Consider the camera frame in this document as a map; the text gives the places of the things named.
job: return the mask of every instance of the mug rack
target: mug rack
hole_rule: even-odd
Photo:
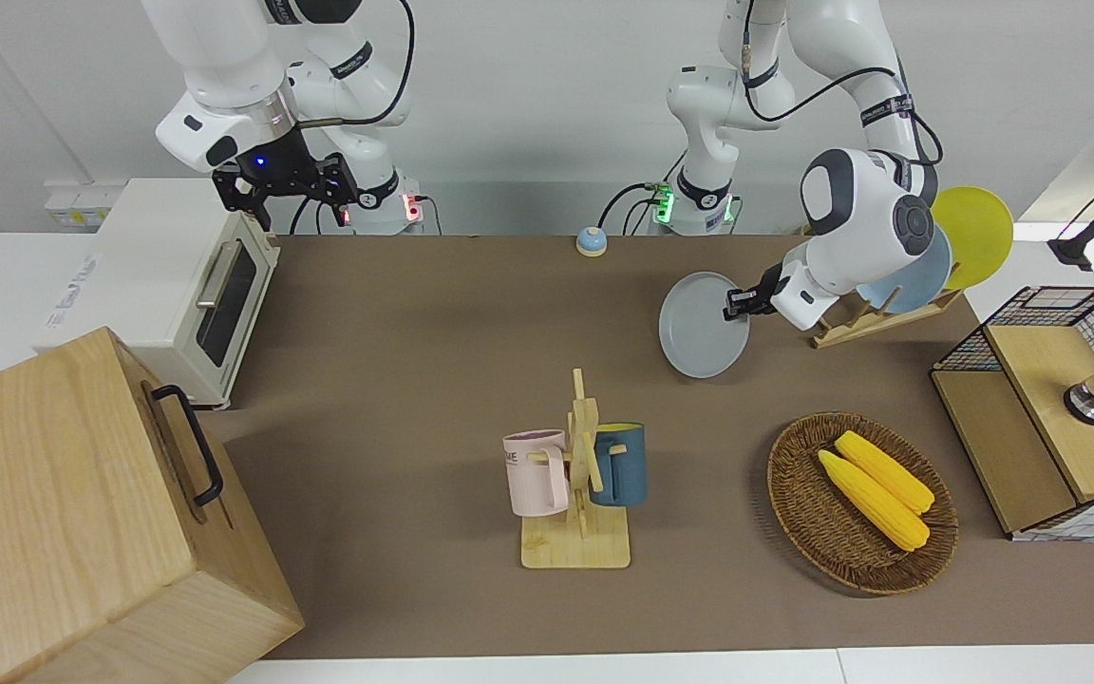
[[[594,454],[598,433],[598,401],[585,395],[581,369],[572,369],[572,410],[568,413],[568,510],[559,514],[522,519],[522,567],[529,570],[565,568],[624,568],[630,565],[627,509],[600,507],[590,501],[590,486],[602,492],[604,484]],[[546,460],[547,454],[531,454]]]

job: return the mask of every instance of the woven tray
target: woven tray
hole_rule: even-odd
[[[869,522],[817,462],[817,450],[834,448],[848,429],[859,432],[897,459],[934,492],[923,521],[931,536],[921,549],[906,553]],[[869,594],[901,594],[934,581],[952,561],[956,546],[956,509],[952,495],[931,462],[893,429],[848,413],[804,416],[788,426],[767,460],[771,508],[791,543],[839,583]]]

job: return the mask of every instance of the oven window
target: oven window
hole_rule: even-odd
[[[242,240],[235,240],[241,245]],[[200,328],[197,329],[197,345],[205,350],[213,364],[222,368],[226,359],[226,348],[234,338],[234,329],[238,327],[243,308],[247,304],[248,291],[256,281],[256,262],[252,260],[247,247],[240,250],[238,260],[226,279],[226,289],[218,308],[208,309],[200,317]]]

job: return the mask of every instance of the brown table surface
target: brown table surface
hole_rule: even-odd
[[[288,239],[225,439],[306,629],[282,659],[1094,642],[1094,544],[1004,540],[928,378],[975,325],[946,314],[815,350],[752,322],[723,375],[661,353],[657,311],[695,270],[742,286],[794,237]],[[651,495],[632,565],[529,571],[500,438],[563,428],[570,369],[603,420],[638,420]],[[857,411],[933,461],[961,546],[931,587],[848,596],[804,566],[766,501],[773,439]]]

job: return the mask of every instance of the wooden box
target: wooden box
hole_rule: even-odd
[[[0,372],[0,683],[220,683],[303,626],[221,443],[155,390],[107,328]]]
[[[989,326],[1000,370],[936,370],[936,384],[1003,532],[1043,530],[1094,506],[1094,426],[1067,410],[1094,373],[1074,327]]]

